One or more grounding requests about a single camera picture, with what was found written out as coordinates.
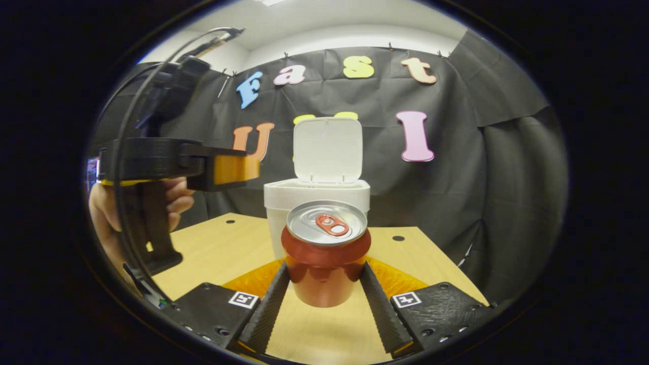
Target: black fabric curtain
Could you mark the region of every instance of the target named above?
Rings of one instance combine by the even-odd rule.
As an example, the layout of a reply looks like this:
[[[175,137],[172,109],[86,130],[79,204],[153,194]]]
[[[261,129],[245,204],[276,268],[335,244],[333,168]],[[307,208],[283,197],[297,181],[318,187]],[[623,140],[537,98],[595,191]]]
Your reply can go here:
[[[367,56],[374,74],[348,79],[343,60]],[[430,65],[434,84],[416,81],[400,62]],[[305,80],[277,86],[286,66],[306,66]],[[144,68],[137,65],[132,72]],[[261,71],[258,98],[241,109],[236,88]],[[120,94],[100,121],[91,154],[116,137],[140,84]],[[435,158],[408,162],[404,128],[395,114],[427,114],[424,131]],[[561,227],[568,190],[559,122],[542,93],[512,59],[468,32],[450,57],[405,49],[325,49],[276,60],[236,75],[211,71],[185,115],[163,135],[232,148],[234,129],[274,123],[261,178],[246,187],[195,194],[179,228],[227,212],[265,218],[263,185],[295,177],[293,118],[355,112],[363,126],[363,172],[371,186],[369,225],[417,226],[490,301],[519,294],[542,270]]]

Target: wooden table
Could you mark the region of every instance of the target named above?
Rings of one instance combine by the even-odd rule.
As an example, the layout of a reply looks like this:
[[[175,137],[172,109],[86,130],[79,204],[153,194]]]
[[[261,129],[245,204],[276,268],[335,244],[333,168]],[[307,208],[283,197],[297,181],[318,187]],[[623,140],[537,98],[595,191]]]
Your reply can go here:
[[[488,305],[462,271],[416,227],[371,227],[368,255],[426,284],[447,281]],[[395,241],[402,236],[403,241]],[[275,259],[265,219],[225,214],[171,233],[184,256],[178,266],[154,276],[176,300],[203,282],[225,284]],[[266,353],[306,364],[374,364],[391,360],[384,352],[360,282],[351,298],[334,308],[302,303],[286,292]]]

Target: red can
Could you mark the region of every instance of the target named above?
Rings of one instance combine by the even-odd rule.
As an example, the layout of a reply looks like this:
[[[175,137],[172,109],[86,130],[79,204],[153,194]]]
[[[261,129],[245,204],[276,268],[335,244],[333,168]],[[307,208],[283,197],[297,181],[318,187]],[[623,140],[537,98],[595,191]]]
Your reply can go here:
[[[310,201],[286,218],[282,246],[301,301],[334,307],[351,296],[371,244],[365,214],[340,201]]]

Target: pull tab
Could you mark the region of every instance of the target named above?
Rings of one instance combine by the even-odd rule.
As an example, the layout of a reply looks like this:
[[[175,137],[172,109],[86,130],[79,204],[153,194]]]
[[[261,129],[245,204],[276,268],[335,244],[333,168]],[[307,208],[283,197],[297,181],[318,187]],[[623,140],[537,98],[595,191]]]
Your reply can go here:
[[[327,234],[334,237],[343,236],[349,232],[349,226],[344,221],[331,214],[321,214],[315,219],[315,224],[324,229]]]

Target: white plastic box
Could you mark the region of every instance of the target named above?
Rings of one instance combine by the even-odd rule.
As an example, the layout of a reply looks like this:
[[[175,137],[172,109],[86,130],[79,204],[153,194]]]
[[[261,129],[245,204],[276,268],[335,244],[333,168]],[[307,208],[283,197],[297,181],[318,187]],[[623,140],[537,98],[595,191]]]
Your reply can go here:
[[[282,230],[288,212],[307,201],[338,200],[369,211],[369,185],[358,180],[363,166],[363,129],[352,118],[311,118],[295,126],[297,179],[263,186],[263,205],[275,258],[284,257]]]

